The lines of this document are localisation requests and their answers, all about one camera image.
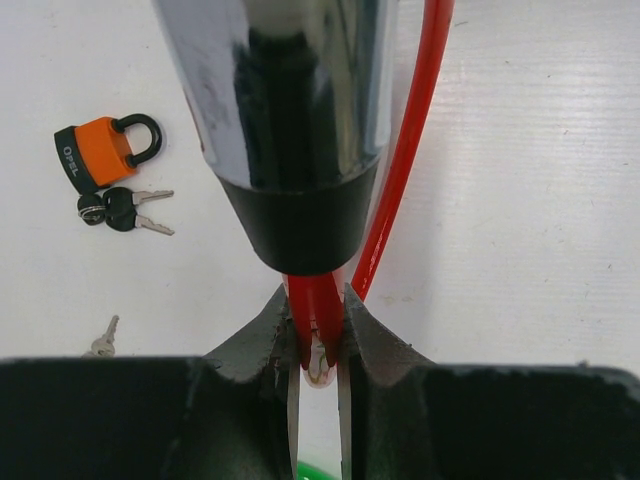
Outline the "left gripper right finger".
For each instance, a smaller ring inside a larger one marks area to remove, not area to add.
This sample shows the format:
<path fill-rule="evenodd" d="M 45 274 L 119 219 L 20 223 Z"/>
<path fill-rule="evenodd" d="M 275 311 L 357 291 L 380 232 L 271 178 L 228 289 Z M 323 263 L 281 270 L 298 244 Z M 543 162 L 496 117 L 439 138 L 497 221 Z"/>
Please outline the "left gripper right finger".
<path fill-rule="evenodd" d="M 347 289 L 346 479 L 635 479 L 639 380 L 577 364 L 437 364 Z"/>

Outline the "red cable lock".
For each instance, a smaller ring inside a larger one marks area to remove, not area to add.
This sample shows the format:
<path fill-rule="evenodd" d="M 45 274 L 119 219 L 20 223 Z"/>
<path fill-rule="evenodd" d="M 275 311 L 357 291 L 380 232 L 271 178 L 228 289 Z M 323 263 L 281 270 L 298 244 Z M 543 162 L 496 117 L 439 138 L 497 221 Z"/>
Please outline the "red cable lock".
<path fill-rule="evenodd" d="M 159 22 L 202 154 L 246 235 L 280 272 L 310 383 L 333 377 L 343 268 L 365 295 L 377 270 L 440 70 L 453 14 L 428 1 L 412 85 L 392 141 L 394 1 L 159 1 Z"/>

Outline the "orange black padlock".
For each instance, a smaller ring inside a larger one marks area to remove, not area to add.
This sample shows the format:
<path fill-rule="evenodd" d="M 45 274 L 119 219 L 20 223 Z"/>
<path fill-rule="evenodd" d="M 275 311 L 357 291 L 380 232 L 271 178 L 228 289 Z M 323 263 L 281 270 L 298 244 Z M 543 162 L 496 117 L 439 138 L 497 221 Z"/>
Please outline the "orange black padlock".
<path fill-rule="evenodd" d="M 135 125 L 150 133 L 149 146 L 134 154 L 126 131 Z M 136 113 L 122 118 L 101 117 L 54 134 L 54 144 L 64 173 L 79 195 L 97 193 L 137 172 L 161 150 L 163 134 L 150 116 Z"/>

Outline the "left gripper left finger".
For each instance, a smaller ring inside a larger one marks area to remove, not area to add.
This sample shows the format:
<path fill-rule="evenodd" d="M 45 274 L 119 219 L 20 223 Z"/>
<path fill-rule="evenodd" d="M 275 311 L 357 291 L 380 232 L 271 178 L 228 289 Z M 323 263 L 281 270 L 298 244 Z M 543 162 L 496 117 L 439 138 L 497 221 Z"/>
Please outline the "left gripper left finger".
<path fill-rule="evenodd" d="M 202 356 L 1 364 L 5 479 L 292 479 L 286 294 Z"/>

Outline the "green cable lock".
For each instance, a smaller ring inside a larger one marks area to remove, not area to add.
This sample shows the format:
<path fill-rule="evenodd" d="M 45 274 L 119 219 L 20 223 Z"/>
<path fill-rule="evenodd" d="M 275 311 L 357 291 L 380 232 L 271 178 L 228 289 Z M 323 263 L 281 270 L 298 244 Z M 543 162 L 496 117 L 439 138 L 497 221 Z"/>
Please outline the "green cable lock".
<path fill-rule="evenodd" d="M 305 462 L 299 462 L 297 464 L 297 479 L 298 480 L 333 480 L 333 477 L 325 471 L 312 466 Z"/>

